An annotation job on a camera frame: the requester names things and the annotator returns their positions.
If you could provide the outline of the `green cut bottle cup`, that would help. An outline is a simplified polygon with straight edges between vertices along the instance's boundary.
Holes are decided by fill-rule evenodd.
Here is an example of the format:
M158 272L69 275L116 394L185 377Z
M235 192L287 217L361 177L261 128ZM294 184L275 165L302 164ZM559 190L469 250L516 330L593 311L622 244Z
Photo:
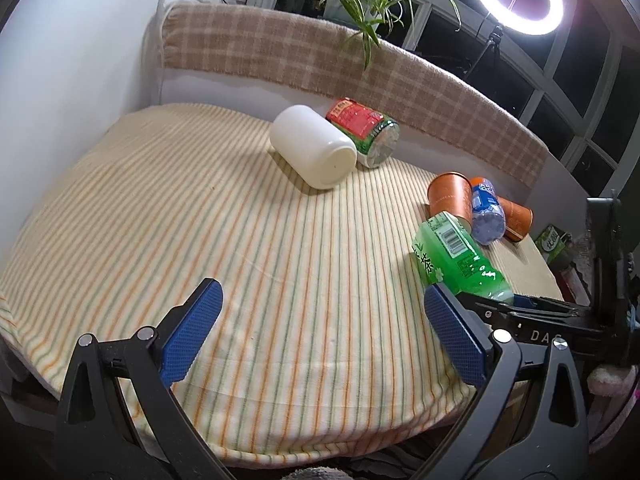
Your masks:
M506 278L449 212L440 212L421 223L411 247L425 287L440 283L454 295L467 292L506 304L513 301Z

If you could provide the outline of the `far orange paper cup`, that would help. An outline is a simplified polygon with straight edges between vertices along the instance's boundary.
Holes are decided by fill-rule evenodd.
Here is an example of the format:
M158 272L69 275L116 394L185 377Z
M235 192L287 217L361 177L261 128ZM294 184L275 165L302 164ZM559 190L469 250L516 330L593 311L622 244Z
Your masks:
M519 243L528 235L534 221L534 212L520 204L513 203L503 197L498 202L506 217L506 232L504 236L514 243Z

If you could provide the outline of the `orange paper cup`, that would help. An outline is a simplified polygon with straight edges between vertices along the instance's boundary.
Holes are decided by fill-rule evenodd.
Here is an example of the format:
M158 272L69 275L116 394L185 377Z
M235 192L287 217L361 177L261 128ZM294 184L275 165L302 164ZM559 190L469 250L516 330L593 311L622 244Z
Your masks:
M506 232L504 236L514 243L519 243L528 235L534 221L534 212L520 204L513 203L503 197L498 202L506 217Z
M467 177L449 171L434 177L427 188L428 209L434 216L447 211L472 230L472 185Z

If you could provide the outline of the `blue cut bottle cup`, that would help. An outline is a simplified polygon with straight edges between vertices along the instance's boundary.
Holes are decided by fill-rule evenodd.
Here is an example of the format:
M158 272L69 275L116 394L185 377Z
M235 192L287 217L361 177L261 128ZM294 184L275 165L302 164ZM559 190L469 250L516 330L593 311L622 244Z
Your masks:
M503 237L506 215L498 201L494 185L486 178L474 177L472 185L472 237L487 246Z

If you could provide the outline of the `near orange paper cup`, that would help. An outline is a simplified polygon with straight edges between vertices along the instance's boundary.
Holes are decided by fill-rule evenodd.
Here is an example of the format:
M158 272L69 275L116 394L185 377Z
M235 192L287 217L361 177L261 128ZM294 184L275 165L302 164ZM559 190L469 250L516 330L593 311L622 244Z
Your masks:
M428 209L434 216L447 211L472 230L472 185L467 177L449 171L434 177L427 188Z

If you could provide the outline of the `white plastic cup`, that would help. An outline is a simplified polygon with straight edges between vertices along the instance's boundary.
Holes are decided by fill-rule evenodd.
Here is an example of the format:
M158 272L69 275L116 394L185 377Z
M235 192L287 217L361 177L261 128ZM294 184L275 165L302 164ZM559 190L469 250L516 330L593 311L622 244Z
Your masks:
M316 190L335 188L356 166L354 142L306 105L282 110L270 127L269 140L299 177Z

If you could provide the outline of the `green white paper bag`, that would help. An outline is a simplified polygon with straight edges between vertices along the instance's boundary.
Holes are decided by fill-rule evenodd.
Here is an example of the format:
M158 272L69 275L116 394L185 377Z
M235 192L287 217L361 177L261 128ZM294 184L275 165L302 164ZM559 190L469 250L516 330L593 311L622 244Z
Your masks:
M544 262L550 264L567 248L571 241L572 236L569 232L549 223L535 238L535 245L542 255Z

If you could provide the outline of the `striped yellow table cloth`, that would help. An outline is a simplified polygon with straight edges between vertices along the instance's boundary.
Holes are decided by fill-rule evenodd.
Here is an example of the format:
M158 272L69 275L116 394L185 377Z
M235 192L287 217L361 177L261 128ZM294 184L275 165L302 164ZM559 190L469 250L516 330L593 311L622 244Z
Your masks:
M60 391L78 337L127 338L216 278L224 307L174 393L224 462L358 456L449 422L472 389L423 311L412 240L432 175L398 159L326 192L263 120L120 118L48 193L1 277L1 333Z

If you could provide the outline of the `red green can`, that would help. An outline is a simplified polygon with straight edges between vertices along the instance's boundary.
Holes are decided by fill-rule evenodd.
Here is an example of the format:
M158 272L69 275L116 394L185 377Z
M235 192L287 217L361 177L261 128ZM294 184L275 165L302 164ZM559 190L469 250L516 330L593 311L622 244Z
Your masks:
M395 119L352 99L337 100L326 112L326 119L354 142L358 162L368 169L384 164L400 138Z

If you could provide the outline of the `black tripod stand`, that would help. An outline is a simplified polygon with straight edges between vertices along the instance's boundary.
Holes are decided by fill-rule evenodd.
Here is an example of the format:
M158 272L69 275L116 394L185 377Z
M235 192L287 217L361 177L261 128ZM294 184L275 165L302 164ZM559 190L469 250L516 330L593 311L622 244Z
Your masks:
M480 50L480 53L472 62L471 66L464 72L462 77L463 80L469 80L471 76L477 72L477 69L480 67L480 64L483 63L485 58L489 58L491 60L490 68L492 70L495 70L498 67L501 54L500 46L503 34L503 26L501 24L495 25L487 40L485 41L482 50Z

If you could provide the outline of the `plaid brown sill cloth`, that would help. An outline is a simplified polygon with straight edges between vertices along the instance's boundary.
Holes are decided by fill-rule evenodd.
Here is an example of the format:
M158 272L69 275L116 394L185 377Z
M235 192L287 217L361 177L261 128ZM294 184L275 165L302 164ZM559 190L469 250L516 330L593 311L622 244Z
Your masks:
M516 118L454 75L387 41L362 57L355 33L254 6L178 3L162 25L167 68L259 79L352 98L460 148L526 186L550 155Z

